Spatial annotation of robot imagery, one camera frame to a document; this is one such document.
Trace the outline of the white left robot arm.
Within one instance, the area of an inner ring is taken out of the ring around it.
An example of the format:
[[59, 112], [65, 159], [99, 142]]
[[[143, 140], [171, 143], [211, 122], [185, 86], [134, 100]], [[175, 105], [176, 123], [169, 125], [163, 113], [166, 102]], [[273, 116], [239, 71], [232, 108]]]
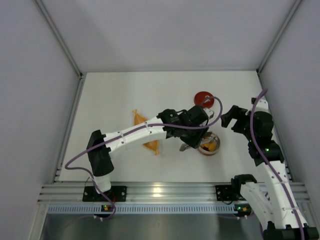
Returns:
[[92, 169], [95, 190], [105, 194], [111, 189], [112, 160], [121, 152], [152, 141], [179, 138], [191, 148], [198, 148], [209, 130], [214, 116], [209, 108], [195, 105], [189, 110], [165, 109], [157, 116], [122, 131], [91, 133], [87, 155]]

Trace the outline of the red round lid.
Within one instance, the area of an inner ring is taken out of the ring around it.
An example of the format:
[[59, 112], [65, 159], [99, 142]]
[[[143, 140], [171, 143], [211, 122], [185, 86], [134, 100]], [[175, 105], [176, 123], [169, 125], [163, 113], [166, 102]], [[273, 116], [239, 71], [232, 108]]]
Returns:
[[214, 96], [207, 91], [200, 91], [198, 92], [193, 99], [193, 102], [195, 105], [204, 108], [212, 108], [214, 103], [215, 103], [215, 99]]

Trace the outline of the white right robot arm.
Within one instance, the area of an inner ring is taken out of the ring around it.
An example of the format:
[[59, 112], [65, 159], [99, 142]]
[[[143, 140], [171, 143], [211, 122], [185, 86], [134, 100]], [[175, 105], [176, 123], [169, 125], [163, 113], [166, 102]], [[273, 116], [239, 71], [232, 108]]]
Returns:
[[273, 137], [273, 117], [266, 111], [249, 111], [236, 105], [221, 116], [221, 126], [248, 140], [248, 152], [267, 189], [263, 194], [251, 174], [231, 179], [235, 193], [244, 198], [257, 216], [265, 240], [318, 240], [316, 227], [309, 226], [300, 212], [286, 173], [284, 157]]

